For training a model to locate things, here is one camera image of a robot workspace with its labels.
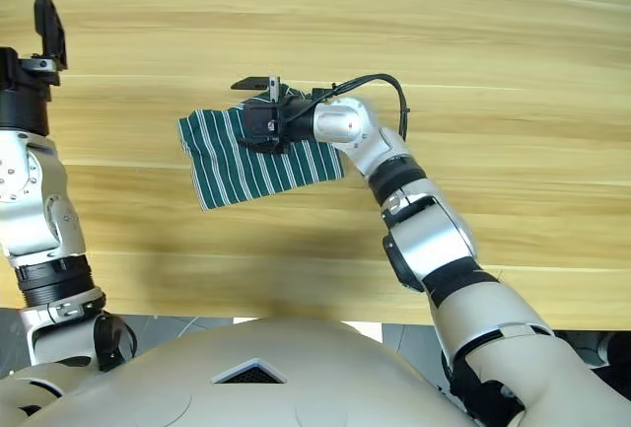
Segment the striped towel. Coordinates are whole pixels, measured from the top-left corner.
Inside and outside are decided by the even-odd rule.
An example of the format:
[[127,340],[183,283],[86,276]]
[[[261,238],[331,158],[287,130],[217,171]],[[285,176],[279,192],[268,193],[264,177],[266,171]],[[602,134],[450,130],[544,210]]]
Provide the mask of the striped towel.
[[[283,85],[285,94],[301,95]],[[269,103],[269,92],[251,100]],[[283,155],[260,154],[237,144],[244,137],[244,104],[225,111],[197,109],[178,121],[193,185],[203,210],[344,176],[337,151],[315,141],[292,143]]]

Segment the floor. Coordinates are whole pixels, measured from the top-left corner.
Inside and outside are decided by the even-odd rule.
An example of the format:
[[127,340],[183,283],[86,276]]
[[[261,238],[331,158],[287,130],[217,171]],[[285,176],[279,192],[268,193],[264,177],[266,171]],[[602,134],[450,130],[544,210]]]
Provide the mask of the floor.
[[[124,316],[138,337],[138,355],[186,333],[228,325],[232,319]],[[29,365],[24,330],[17,311],[0,309],[0,379]],[[384,344],[395,349],[430,383],[447,388],[441,348],[429,325],[383,325]]]

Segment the robotic arm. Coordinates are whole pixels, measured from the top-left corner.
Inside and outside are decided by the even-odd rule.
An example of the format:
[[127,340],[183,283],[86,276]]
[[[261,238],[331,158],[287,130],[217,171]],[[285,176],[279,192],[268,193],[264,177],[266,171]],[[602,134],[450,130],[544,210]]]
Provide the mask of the robotic arm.
[[629,425],[631,404],[477,264],[469,228],[412,157],[404,127],[399,134],[380,127],[369,106],[351,97],[310,104],[272,96],[263,113],[246,105],[248,129],[265,129],[256,127],[261,119],[270,133],[253,132],[254,139],[331,143],[362,174],[387,226],[387,258],[404,286],[426,293],[451,391],[469,414],[498,427]]
[[0,244],[26,307],[20,316],[32,367],[0,388],[0,419],[30,415],[93,373],[130,358],[133,334],[104,311],[92,279],[66,172],[48,134],[50,86],[67,68],[65,36],[52,0],[35,0],[43,52],[20,59],[0,47]]

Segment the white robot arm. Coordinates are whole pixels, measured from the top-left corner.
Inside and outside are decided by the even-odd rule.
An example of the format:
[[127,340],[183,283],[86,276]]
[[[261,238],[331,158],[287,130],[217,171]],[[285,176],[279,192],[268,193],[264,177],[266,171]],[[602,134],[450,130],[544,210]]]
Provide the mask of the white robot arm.
[[473,237],[402,138],[366,104],[317,104],[314,137],[364,176],[388,228],[399,281],[425,292],[452,393],[489,426],[627,426],[631,403],[593,374],[511,287],[476,262]]

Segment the wooden table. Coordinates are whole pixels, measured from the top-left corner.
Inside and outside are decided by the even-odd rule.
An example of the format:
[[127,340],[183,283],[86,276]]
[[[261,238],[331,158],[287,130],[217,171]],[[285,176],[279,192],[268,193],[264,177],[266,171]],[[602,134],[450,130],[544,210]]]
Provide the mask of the wooden table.
[[[354,171],[203,214],[175,128],[243,99],[246,75],[307,90],[388,72],[481,263],[554,327],[631,329],[630,0],[54,1],[70,69],[52,138],[111,311],[430,322]],[[23,54],[32,4],[0,0]],[[361,95],[396,125],[392,89]],[[19,307],[1,269],[0,306]]]

